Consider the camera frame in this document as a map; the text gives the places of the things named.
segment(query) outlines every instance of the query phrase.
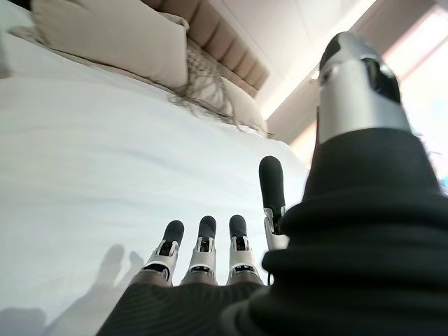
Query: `robotic hand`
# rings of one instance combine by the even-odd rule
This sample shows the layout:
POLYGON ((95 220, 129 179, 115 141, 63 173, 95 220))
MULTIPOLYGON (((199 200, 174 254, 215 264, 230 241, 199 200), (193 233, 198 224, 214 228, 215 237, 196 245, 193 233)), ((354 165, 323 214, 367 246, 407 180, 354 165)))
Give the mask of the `robotic hand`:
POLYGON ((98 335, 448 335, 448 199, 411 133, 396 77, 361 39, 341 33, 322 56, 319 85, 302 202, 285 211, 275 157, 259 167, 262 266, 275 283, 262 285, 236 215, 229 286, 210 286, 216 222, 207 216, 172 287, 183 226, 171 222, 98 335))

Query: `white ceiling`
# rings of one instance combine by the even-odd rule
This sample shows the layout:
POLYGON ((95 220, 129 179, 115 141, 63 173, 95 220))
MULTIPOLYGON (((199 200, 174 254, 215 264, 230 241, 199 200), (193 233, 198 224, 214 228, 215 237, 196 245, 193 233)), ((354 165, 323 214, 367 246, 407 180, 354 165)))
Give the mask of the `white ceiling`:
POLYGON ((319 63, 329 40, 375 0, 210 0, 270 70, 257 101, 268 118, 319 63))

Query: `white bedsheet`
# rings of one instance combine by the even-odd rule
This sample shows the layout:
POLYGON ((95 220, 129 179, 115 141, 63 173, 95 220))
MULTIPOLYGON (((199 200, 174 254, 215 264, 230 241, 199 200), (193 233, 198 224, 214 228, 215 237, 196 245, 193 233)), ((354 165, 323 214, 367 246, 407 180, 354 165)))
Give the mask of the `white bedsheet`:
POLYGON ((175 284, 204 215, 218 222, 219 284, 232 215, 245 217, 260 262, 258 163, 280 159, 290 207, 306 179, 290 148, 5 33, 30 24, 27 11, 0 0, 13 71, 0 80, 0 335, 95 333, 173 219, 185 225, 175 284))

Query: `beige headboard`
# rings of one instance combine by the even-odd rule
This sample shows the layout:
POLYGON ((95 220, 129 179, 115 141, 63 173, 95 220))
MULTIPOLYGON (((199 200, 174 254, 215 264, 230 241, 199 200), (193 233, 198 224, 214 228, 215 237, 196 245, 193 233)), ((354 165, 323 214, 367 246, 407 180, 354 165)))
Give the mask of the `beige headboard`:
POLYGON ((223 77, 256 96, 268 71, 207 0, 142 1, 156 11, 186 19, 189 40, 218 61, 223 77))

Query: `decorative pillow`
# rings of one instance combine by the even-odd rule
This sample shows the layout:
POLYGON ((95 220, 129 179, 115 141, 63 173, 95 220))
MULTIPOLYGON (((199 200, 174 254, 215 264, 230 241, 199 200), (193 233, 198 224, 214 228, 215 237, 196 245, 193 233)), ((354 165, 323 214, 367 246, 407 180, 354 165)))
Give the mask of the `decorative pillow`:
POLYGON ((216 65, 208 60, 200 48, 187 46, 188 82, 176 90, 177 97, 173 102, 178 105, 188 105, 188 102, 200 105, 223 121, 232 123, 232 105, 221 74, 216 65))
POLYGON ((233 106, 234 121, 237 125, 249 126, 264 137, 267 136, 267 124, 260 113, 256 101, 243 89, 228 79, 221 77, 227 96, 233 106))
POLYGON ((186 28, 140 0, 33 0, 47 46, 178 88, 187 82, 186 28))

